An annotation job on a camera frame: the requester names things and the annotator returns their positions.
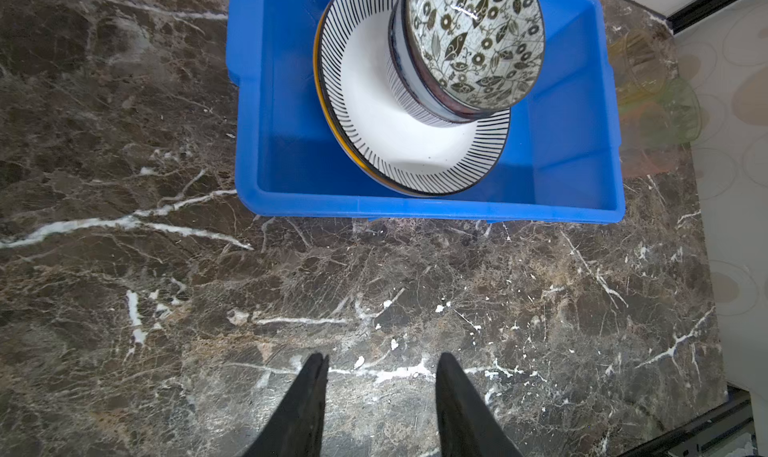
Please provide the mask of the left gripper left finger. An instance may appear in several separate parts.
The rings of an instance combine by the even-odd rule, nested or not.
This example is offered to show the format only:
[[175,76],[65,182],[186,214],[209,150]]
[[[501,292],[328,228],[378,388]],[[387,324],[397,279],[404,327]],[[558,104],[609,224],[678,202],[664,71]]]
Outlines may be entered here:
[[311,354],[256,440],[243,456],[319,456],[329,357]]

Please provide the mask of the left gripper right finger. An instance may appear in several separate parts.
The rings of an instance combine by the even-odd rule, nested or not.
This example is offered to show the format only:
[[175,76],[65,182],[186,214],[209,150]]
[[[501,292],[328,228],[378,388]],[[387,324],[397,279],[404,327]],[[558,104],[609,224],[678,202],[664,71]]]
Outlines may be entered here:
[[435,392],[442,456],[522,457],[451,353],[440,356]]

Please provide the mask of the black striped rim white plate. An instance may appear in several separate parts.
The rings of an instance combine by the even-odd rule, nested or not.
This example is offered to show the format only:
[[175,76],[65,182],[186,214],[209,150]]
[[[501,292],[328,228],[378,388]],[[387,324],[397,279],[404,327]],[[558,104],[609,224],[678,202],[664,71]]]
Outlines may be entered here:
[[508,111],[453,127],[408,114],[388,82],[386,32],[397,0],[331,0],[314,42],[314,77],[329,127],[347,155],[382,185],[411,196],[465,191],[496,165]]

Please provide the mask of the purple striped small bowl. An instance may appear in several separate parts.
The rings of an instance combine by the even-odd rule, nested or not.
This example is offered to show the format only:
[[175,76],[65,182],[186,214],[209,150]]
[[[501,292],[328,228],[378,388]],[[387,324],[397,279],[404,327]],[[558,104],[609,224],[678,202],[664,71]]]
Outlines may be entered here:
[[467,124],[468,121],[446,120],[429,110],[409,89],[403,78],[395,44],[395,11],[392,11],[387,27],[389,58],[386,64],[387,82],[400,107],[417,121],[437,128],[449,128]]

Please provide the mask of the pink translucent cup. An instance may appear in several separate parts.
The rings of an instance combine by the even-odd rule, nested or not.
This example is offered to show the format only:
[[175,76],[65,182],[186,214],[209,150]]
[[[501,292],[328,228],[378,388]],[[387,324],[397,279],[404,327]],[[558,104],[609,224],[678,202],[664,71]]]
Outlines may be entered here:
[[647,140],[638,118],[620,119],[622,143],[619,148],[622,178],[627,181],[676,170],[681,161],[676,146],[656,145]]

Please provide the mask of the blue floral white bowl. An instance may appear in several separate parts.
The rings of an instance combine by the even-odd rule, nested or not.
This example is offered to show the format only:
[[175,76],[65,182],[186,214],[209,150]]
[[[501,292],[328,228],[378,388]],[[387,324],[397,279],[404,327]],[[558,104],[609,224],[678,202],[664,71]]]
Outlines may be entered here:
[[398,0],[395,11],[395,44],[403,78],[413,94],[432,112],[452,121],[468,123],[490,117],[493,111],[479,111],[459,103],[451,97],[433,77],[417,52],[414,39],[407,27],[406,0]]

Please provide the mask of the green translucent cup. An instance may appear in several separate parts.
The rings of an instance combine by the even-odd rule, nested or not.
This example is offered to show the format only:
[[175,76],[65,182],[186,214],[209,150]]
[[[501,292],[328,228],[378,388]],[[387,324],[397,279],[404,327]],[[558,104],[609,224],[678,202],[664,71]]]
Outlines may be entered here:
[[657,94],[619,107],[622,144],[659,149],[696,140],[703,128],[701,106],[690,83],[677,77]]

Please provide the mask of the dotted yellow rim plate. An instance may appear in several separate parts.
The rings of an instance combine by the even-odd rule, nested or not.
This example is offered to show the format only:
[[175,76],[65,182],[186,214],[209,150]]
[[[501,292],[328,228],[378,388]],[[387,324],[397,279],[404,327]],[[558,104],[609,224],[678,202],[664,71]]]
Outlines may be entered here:
[[387,82],[389,19],[389,11],[355,17],[328,7],[315,35],[315,85],[329,128],[347,156],[381,185],[416,196],[423,193],[417,175],[381,153],[386,144],[409,143],[426,129],[395,102]]

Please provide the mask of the red leaf pattern bowl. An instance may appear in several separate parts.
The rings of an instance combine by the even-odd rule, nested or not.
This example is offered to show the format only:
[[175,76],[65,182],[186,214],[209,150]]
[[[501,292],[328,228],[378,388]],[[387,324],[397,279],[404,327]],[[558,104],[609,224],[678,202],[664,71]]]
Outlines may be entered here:
[[539,0],[403,0],[406,35],[429,91],[452,112],[508,109],[533,88],[546,32]]

